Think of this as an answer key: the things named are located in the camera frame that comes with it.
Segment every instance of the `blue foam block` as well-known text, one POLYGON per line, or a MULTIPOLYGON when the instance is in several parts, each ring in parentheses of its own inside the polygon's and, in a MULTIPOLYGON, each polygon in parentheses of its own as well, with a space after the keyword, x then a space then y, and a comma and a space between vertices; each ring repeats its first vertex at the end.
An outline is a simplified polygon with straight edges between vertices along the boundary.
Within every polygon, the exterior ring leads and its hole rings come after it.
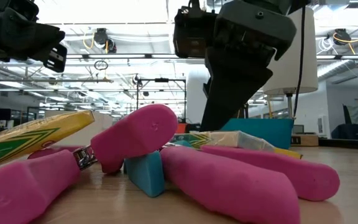
POLYGON ((158 151, 125 160, 129 180, 149 197, 157 197, 165 190, 161 156, 158 151))
POLYGON ((242 131, 262 138, 280 149, 289 149, 293 119, 236 119, 232 118, 222 131, 242 131))

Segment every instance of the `white pillar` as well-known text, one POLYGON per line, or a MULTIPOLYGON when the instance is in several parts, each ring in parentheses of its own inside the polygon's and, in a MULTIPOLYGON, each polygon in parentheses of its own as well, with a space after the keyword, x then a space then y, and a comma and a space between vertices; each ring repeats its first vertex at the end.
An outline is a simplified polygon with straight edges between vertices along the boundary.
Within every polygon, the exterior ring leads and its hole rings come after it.
POLYGON ((203 84, 209 79, 204 65, 194 65, 187 75, 187 123, 201 123, 204 115, 206 96, 203 84))

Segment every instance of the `pink rubber toy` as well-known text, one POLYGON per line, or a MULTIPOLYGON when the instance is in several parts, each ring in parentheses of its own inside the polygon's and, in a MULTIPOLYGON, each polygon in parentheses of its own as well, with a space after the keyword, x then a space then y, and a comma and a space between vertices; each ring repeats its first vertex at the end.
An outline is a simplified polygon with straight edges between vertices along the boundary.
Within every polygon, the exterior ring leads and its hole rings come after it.
POLYGON ((61 151, 0 168, 0 224, 25 224, 80 176, 73 153, 61 151))
POLYGON ((143 156, 169 142, 177 130, 174 112, 165 105, 134 111, 91 140, 104 173, 117 172, 124 159, 143 156))
POLYGON ((271 152, 233 147, 202 146, 201 150, 264 169, 281 172, 290 179, 299 198, 310 201, 323 201, 334 196, 339 190, 340 180, 338 173, 324 164, 308 162, 271 152))
POLYGON ((279 172, 176 146, 162 149, 166 178, 213 212, 241 222, 299 224, 295 189, 279 172))
POLYGON ((69 150, 70 152, 74 152, 75 150, 77 150, 78 148, 81 148, 81 147, 84 147, 84 146, 51 146, 46 149, 42 149, 42 150, 33 152, 31 155, 28 156, 27 159, 36 159, 36 158, 51 155, 51 154, 54 154, 54 153, 57 153, 57 152, 60 152, 63 150, 69 150))

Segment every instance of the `table surface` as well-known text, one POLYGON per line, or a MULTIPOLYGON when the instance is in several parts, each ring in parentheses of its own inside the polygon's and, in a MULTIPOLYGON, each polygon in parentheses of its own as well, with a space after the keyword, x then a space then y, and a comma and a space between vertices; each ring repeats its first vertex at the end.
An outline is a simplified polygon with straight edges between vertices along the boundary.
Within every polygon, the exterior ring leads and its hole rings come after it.
MULTIPOLYGON (((302 224, 358 224, 358 150, 328 147, 294 148, 305 160, 336 169, 341 178, 337 195, 326 202, 299 200, 302 224)), ((34 224, 82 223, 239 223, 211 213, 174 186, 148 198, 123 174, 104 175, 99 164, 81 174, 34 224)))

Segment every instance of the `lamp shade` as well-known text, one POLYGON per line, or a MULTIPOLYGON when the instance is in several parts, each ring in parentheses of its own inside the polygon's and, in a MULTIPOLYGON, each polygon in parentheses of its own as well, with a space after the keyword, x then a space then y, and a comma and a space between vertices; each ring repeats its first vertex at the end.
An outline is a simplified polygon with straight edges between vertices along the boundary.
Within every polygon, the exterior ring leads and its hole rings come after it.
MULTIPOLYGON (((303 72, 300 93, 309 93, 318 89, 316 39, 314 31, 313 10, 306 8, 305 14, 305 50, 303 52, 303 72)), ((267 95, 285 95, 295 93, 299 80, 300 52, 301 52, 301 18, 302 9, 289 15, 297 28, 296 36, 291 47, 279 60, 272 60, 268 66, 273 76, 264 85, 263 91, 267 95)))

